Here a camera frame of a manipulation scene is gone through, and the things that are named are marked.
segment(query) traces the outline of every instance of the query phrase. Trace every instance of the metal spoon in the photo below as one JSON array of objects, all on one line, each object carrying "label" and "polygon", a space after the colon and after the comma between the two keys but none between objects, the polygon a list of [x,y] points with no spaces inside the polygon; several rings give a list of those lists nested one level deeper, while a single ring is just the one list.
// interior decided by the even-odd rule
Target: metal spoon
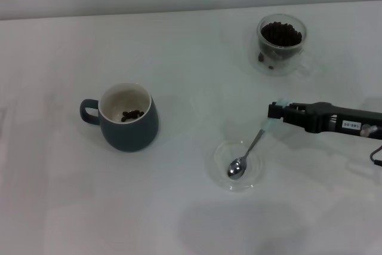
[{"label": "metal spoon", "polygon": [[244,171],[247,169],[247,156],[249,155],[253,147],[256,145],[256,143],[261,139],[264,133],[265,131],[261,129],[257,133],[257,136],[251,143],[251,146],[249,147],[245,155],[240,158],[236,158],[234,161],[231,162],[227,170],[227,175],[230,179],[236,180],[242,177]]}]

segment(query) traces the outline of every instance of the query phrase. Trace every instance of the glass cup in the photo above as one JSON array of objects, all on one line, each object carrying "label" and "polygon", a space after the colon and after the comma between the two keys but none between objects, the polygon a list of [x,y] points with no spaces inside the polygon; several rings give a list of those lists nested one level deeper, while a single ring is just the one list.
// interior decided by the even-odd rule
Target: glass cup
[{"label": "glass cup", "polygon": [[[297,45],[287,47],[278,46],[269,42],[261,34],[261,30],[265,27],[265,25],[274,22],[281,22],[282,24],[288,23],[293,25],[293,28],[296,31],[301,32],[302,34],[301,42]],[[302,52],[303,45],[307,38],[307,29],[304,23],[302,23],[299,19],[293,16],[286,14],[272,14],[260,20],[257,26],[257,36],[258,46],[260,52],[263,54],[259,54],[258,60],[260,62],[264,62],[264,64],[268,66],[269,69],[274,69],[277,68],[278,65],[282,66],[283,64],[285,64],[285,61],[291,59],[296,54],[300,54]]]}]

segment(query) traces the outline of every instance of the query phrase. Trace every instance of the spoon bowl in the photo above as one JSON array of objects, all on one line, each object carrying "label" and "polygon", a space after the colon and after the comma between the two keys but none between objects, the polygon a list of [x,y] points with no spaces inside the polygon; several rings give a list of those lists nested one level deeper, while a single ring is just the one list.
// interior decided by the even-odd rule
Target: spoon bowl
[{"label": "spoon bowl", "polygon": [[237,180],[243,176],[245,170],[247,169],[247,158],[236,158],[229,165],[227,175],[232,180]]}]

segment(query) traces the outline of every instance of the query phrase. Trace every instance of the coffee beans in mug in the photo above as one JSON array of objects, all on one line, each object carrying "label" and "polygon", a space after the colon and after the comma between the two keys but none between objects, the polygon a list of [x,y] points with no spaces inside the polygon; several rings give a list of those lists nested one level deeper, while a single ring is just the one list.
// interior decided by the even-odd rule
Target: coffee beans in mug
[{"label": "coffee beans in mug", "polygon": [[121,122],[125,122],[127,119],[137,119],[138,116],[143,116],[144,112],[140,112],[139,110],[131,110],[130,112],[123,112],[123,117]]}]

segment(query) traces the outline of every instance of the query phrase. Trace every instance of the mug handle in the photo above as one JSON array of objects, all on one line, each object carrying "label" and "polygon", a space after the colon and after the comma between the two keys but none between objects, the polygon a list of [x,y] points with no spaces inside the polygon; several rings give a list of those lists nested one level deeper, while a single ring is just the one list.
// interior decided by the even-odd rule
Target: mug handle
[{"label": "mug handle", "polygon": [[81,115],[81,119],[83,119],[85,122],[92,125],[100,125],[100,119],[97,116],[88,114],[88,112],[85,110],[87,107],[98,110],[98,101],[92,99],[83,100],[79,107],[79,114]]}]

